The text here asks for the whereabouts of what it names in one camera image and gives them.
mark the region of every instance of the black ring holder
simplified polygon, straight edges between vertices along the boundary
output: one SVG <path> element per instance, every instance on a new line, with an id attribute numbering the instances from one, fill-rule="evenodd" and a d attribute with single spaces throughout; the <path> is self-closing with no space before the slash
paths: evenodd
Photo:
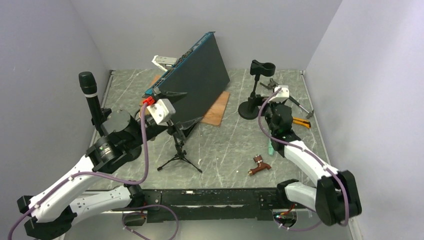
<path id="1" fill-rule="evenodd" d="M 254 86 L 253 91 L 250 93 L 250 96 L 247 98 L 247 101 L 242 102 L 238 106 L 238 114 L 247 120 L 255 119 L 259 114 L 259 108 L 262 104 L 262 97 L 255 93 L 256 87 L 259 82 L 259 78 L 262 76 L 272 77 L 276 72 L 276 66 L 270 62 L 258 62 L 253 60 L 250 65 L 250 75 L 254 75 Z"/>

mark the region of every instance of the wire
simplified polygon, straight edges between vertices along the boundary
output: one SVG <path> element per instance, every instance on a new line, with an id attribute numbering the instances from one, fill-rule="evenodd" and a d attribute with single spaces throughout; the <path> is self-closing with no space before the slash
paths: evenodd
<path id="1" fill-rule="evenodd" d="M 141 109 L 138 109 L 135 113 L 134 113 L 134 119 L 137 119 L 137 115 L 140 118 L 140 114 L 138 114 L 140 112 Z"/>
<path id="2" fill-rule="evenodd" d="M 125 210 L 143 210 L 143 209 L 147 209 L 147 208 L 151 208 L 151 207 L 160 207 L 160 208 L 164 208 L 164 209 L 166 209 L 166 210 L 168 210 L 168 211 L 170 211 L 170 212 L 171 212 L 171 214 L 173 215 L 173 217 L 175 218 L 175 221 L 176 221 L 176 229 L 175 229 L 175 232 L 173 233 L 173 235 L 172 235 L 172 236 L 171 236 L 168 240 L 172 240 L 172 239 L 174 239 L 174 238 L 175 238 L 175 236 L 176 236 L 176 235 L 177 235 L 177 233 L 178 233 L 178 228 L 179 228 L 179 226 L 180 226 L 180 223 L 179 223 L 179 221 L 178 221 L 178 218 L 177 218 L 177 215 L 175 214 L 175 212 L 174 212 L 174 211 L 172 211 L 169 207 L 164 206 L 164 205 L 160 205 L 160 204 L 153 204 L 153 205 L 147 205 L 147 206 L 141 206 L 141 207 L 131 207 L 131 208 L 125 208 Z M 130 213 L 126 214 L 126 215 L 122 218 L 122 225 L 123 225 L 124 229 L 126 229 L 126 230 L 130 231 L 131 233 L 133 233 L 133 234 L 135 234 L 135 235 L 139 236 L 140 238 L 142 238 L 142 239 L 144 239 L 144 240 L 150 240 L 149 238 L 147 238 L 147 237 L 145 237 L 145 236 L 141 235 L 141 234 L 140 234 L 140 233 L 138 233 L 137 231 L 134 231 L 134 230 L 132 230 L 131 228 L 129 228 L 128 226 L 126 226 L 126 225 L 125 225 L 125 218 L 126 218 L 127 216 L 131 216 L 131 215 L 142 215 L 142 213 L 141 213 L 141 212 L 138 212 L 138 211 L 134 211 L 134 212 L 130 212 Z"/>
<path id="3" fill-rule="evenodd" d="M 120 178 L 116 178 L 116 177 L 107 175 L 105 173 L 92 172 L 92 171 L 82 171 L 82 172 L 72 174 L 71 176 L 69 176 L 69 178 L 65 178 L 63 181 L 59 182 L 56 186 L 54 186 L 51 189 L 51 191 L 46 193 L 38 202 L 36 202 L 34 204 L 34 206 L 32 206 L 24 214 L 22 214 L 18 218 L 18 220 L 10 228 L 10 231 L 7 235 L 7 239 L 12 240 L 12 235 L 13 235 L 15 229 L 25 219 L 25 217 L 29 216 L 36 209 L 36 207 L 40 207 L 40 205 L 42 203 L 44 203 L 44 201 L 46 201 L 52 194 L 54 194 L 58 189 L 60 189 L 63 185 L 65 185 L 68 181 L 70 181 L 70 179 L 75 179 L 76 177 L 79 177 L 79 176 L 82 176 L 82 175 L 91 175 L 91 176 L 101 177 L 101 178 L 104 178 L 104 179 L 109 179 L 109 180 L 119 182 L 119 183 L 122 183 L 122 184 L 128 184 L 128 185 L 142 184 L 147 179 L 147 176 L 148 176 L 148 173 L 149 173 L 149 152 L 148 152 L 148 146 L 147 146 L 146 125 L 145 125 L 145 112 L 146 112 L 147 105 L 148 104 L 145 103 L 141 107 L 141 113 L 142 114 L 140 116 L 141 117 L 141 122 L 140 122 L 141 138 L 142 138 L 143 147 L 144 147 L 144 175 L 143 175 L 143 178 L 141 180 L 139 180 L 139 181 L 128 181 L 128 180 L 124 180 L 124 179 L 120 179 Z M 174 217 L 177 218 L 175 213 L 170 208 L 167 208 L 167 210 L 169 210 L 172 213 L 172 215 L 174 215 Z"/>
<path id="4" fill-rule="evenodd" d="M 285 216 L 285 215 L 289 214 L 294 208 L 295 208 L 295 204 L 293 203 L 287 211 L 283 211 L 282 213 L 280 213 L 280 215 Z"/>
<path id="5" fill-rule="evenodd" d="M 259 113 L 258 113 L 258 115 L 257 115 L 257 122 L 258 122 L 258 124 L 259 124 L 259 128 L 260 128 L 260 130 L 268 137 L 268 138 L 270 138 L 271 140 L 274 140 L 274 141 L 276 141 L 276 142 L 278 142 L 278 143 L 281 143 L 281 144 L 284 144 L 284 145 L 287 145 L 287 146 L 290 146 L 290 147 L 294 147 L 294 148 L 297 148 L 297 149 L 299 149 L 299 150 L 302 150 L 302 151 L 304 151 L 305 153 L 307 153 L 307 154 L 309 154 L 309 155 L 311 155 L 320 165 L 321 165 L 321 167 L 324 167 L 324 163 L 321 161 L 321 159 L 315 154 L 315 153 L 313 153 L 312 151 L 310 151 L 310 150 L 307 150 L 307 149 L 303 149 L 301 146 L 298 146 L 298 145 L 296 145 L 296 144 L 293 144 L 293 143 L 290 143 L 290 142 L 287 142 L 287 141 L 283 141 L 283 140 L 280 140 L 280 139 L 277 139 L 277 138 L 275 138 L 275 137 L 273 137 L 273 136 L 271 136 L 265 129 L 264 129 L 264 127 L 262 126 L 262 123 L 261 123 L 261 115 L 262 115 L 262 112 L 264 111 L 264 108 L 265 108 L 265 106 L 267 105 L 267 103 L 270 101 L 270 99 L 272 98 L 272 97 L 274 97 L 275 95 L 277 95 L 277 93 L 279 92 L 281 90 L 281 88 L 278 88 L 275 92 L 273 92 L 272 94 L 271 94 L 271 96 L 269 96 L 263 103 L 262 103 L 262 105 L 260 106 L 260 109 L 259 109 Z M 337 182 L 337 184 L 340 186 L 340 189 L 341 189 L 341 193 L 342 193 L 342 195 L 343 195 L 343 201 L 344 201 L 344 222 L 342 222 L 342 223 L 339 223 L 341 226 L 343 226 L 343 227 L 345 227 L 345 226 L 347 226 L 348 225 L 348 223 L 349 223 L 349 205 L 348 205 L 348 194 L 346 193 L 346 189 L 345 189 L 345 186 L 343 186 L 343 183 L 342 183 L 342 181 L 340 180 L 340 178 L 339 177 L 337 177 L 336 176 L 336 174 L 333 172 L 333 171 L 331 171 L 330 169 L 328 169 L 328 168 L 326 168 L 325 169 L 327 172 L 329 172 L 330 174 L 331 174 L 331 176 L 335 179 L 335 181 Z"/>
<path id="6" fill-rule="evenodd" d="M 285 227 L 282 223 L 279 223 L 276 219 L 274 219 L 274 222 L 278 225 L 278 228 L 283 228 L 287 231 L 293 231 L 293 232 L 306 232 L 312 229 L 315 229 L 319 225 L 321 225 L 323 222 L 319 221 L 315 225 L 307 227 L 307 228 L 297 228 L 297 229 L 291 229 L 290 227 Z"/>

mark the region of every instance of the gray marble floor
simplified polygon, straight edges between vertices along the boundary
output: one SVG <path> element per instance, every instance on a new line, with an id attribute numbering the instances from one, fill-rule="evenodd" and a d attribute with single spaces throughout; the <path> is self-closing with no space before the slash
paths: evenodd
<path id="1" fill-rule="evenodd" d="M 114 71 L 105 107 L 125 109 L 134 113 L 139 108 L 140 99 L 153 77 L 163 74 L 159 69 L 117 70 Z M 276 187 L 282 181 L 298 179 L 310 185 L 308 176 L 295 164 L 278 154 L 268 155 L 268 139 L 261 132 L 257 120 L 245 120 L 237 112 L 240 103 L 246 101 L 254 85 L 254 78 L 248 69 L 228 71 L 230 92 L 228 105 L 220 127 L 199 124 L 186 142 L 187 158 L 203 170 L 203 174 L 183 162 L 174 161 L 161 171 L 156 168 L 171 159 L 176 150 L 173 139 L 165 132 L 155 141 L 148 142 L 149 166 L 147 180 L 142 188 L 157 189 L 196 189 L 196 188 L 259 188 Z M 289 86 L 290 94 L 307 109 L 311 109 L 305 85 L 298 70 L 277 70 L 274 80 Z M 261 82 L 268 83 L 268 77 Z M 271 91 L 258 85 L 257 93 L 269 95 Z M 305 112 L 287 101 L 294 117 L 305 118 Z M 312 128 L 293 125 L 293 130 L 313 152 L 326 159 L 323 143 L 314 118 Z M 253 156 L 260 154 L 263 161 L 272 169 L 263 170 L 254 176 L 248 171 L 256 167 Z M 139 180 L 144 174 L 143 154 L 135 161 L 126 163 L 114 176 L 128 180 Z M 91 190 L 108 190 L 120 183 L 102 179 Z"/>

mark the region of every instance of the black stand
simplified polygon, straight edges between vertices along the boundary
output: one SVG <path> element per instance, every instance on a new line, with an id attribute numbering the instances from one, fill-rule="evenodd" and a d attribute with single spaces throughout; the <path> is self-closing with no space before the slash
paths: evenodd
<path id="1" fill-rule="evenodd" d="M 186 154 L 187 154 L 187 152 L 186 152 L 185 150 L 183 150 L 184 142 L 183 142 L 183 141 L 178 142 L 178 139 L 177 139 L 177 137 L 175 136 L 175 133 L 174 133 L 174 134 L 172 134 L 172 137 L 173 137 L 173 140 L 174 140 L 174 142 L 175 142 L 176 154 L 173 156 L 173 158 L 171 158 L 170 160 L 168 160 L 167 162 L 165 162 L 165 164 L 163 164 L 162 166 L 158 167 L 158 168 L 157 168 L 157 170 L 158 170 L 158 171 L 162 170 L 162 168 L 163 168 L 165 165 L 169 164 L 169 163 L 170 163 L 170 162 L 172 162 L 172 161 L 175 161 L 175 160 L 182 160 L 182 161 L 184 161 L 184 162 L 186 162 L 186 163 L 188 163 L 188 164 L 192 165 L 195 169 L 197 169 L 197 171 L 198 171 L 199 173 L 203 173 L 203 171 L 202 171 L 202 170 L 200 170 L 197 166 L 195 166 L 195 165 L 194 165 L 191 161 L 189 161 L 189 160 L 186 158 Z"/>
<path id="2" fill-rule="evenodd" d="M 240 117 L 252 120 L 255 119 L 259 114 L 259 108 L 263 102 L 263 97 L 256 94 L 256 87 L 258 85 L 261 75 L 265 77 L 272 77 L 276 71 L 276 66 L 270 62 L 258 62 L 253 60 L 250 65 L 250 75 L 254 75 L 254 86 L 253 91 L 250 93 L 250 96 L 247 98 L 247 101 L 242 102 L 238 106 L 238 114 Z"/>

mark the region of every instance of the red connector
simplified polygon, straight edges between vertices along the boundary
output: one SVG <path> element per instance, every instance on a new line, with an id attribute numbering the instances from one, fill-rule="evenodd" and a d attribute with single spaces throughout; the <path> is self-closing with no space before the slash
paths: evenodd
<path id="1" fill-rule="evenodd" d="M 153 99 L 153 97 L 152 97 L 152 96 L 149 96 L 148 98 L 146 98 L 146 99 L 143 101 L 143 104 L 145 104 L 145 103 L 147 103 L 147 106 L 150 106 L 150 105 L 152 105 L 152 104 L 154 104 L 154 103 L 155 103 L 155 100 Z"/>

